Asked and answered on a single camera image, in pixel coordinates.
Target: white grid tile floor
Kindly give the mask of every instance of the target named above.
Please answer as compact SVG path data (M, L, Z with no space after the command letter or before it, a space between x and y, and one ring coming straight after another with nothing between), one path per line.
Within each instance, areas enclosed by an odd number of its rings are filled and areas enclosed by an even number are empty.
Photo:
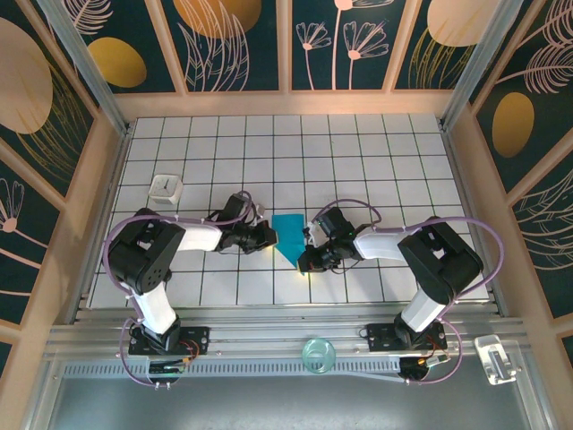
M151 180L160 173L183 179L177 205L148 198ZM145 206L204 217L241 189L267 208L268 219L273 213L311 219L328 202L348 197L375 206L384 227L464 214L433 115L140 118L109 227ZM366 208L341 206L355 226L372 221ZM473 246L465 223L452 227ZM167 283L174 308L404 302L417 290L403 262L370 260L340 275L304 276L276 249L227 251L177 254ZM489 295L480 288L468 299ZM101 265L88 306L126 306Z

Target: glass cup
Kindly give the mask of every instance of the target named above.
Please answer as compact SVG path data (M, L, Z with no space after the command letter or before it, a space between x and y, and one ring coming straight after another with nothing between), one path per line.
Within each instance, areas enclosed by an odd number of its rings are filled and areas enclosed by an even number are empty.
M304 366L314 374L325 374L337 361L337 351L326 339L315 338L303 348Z

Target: yellow circle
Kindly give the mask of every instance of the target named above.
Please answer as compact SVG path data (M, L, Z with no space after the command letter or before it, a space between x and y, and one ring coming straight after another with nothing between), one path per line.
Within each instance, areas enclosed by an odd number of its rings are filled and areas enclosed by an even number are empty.
M502 157L515 157L526 146L534 121L531 100L520 92L511 92L501 100L493 115L493 148Z
M223 19L219 3L230 19L234 15L241 22L245 33L261 15L261 0L173 0L177 12L193 31L208 38L226 39L233 34L228 28L233 23Z
M432 0L428 31L446 47L469 47L482 38L500 0Z
M104 79L118 87L137 87L147 77L147 68L138 52L116 38L94 40L88 46Z
M0 18L0 124L16 133L35 133L52 109L49 62L28 33Z

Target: blue triangle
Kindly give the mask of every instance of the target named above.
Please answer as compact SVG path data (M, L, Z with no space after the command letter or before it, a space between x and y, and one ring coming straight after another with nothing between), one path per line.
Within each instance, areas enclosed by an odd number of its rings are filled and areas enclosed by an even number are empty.
M277 232L277 250L298 268L297 260L304 252L304 215L289 213L272 216L272 228Z

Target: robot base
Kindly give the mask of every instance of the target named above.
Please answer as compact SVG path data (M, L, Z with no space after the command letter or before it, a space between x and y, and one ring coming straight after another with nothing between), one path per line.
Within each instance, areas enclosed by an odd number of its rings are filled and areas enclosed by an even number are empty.
M399 338L396 334L396 324L393 322L387 324L368 324L366 326L366 339L368 339L370 352L431 351L433 345L426 339L426 336L430 336L438 348L444 350L448 348L444 327L439 322L433 322L424 331L423 340L412 347L408 347L407 344Z
M179 341L186 342L190 347L193 348L193 353L195 352L194 342L199 345L199 355L204 356L207 354L207 349L209 348L209 327L181 327L179 332ZM135 327L132 330L132 339L129 344L130 356L188 356L189 349L184 344L177 345L173 351L158 351L150 346L150 342L141 333L139 327Z

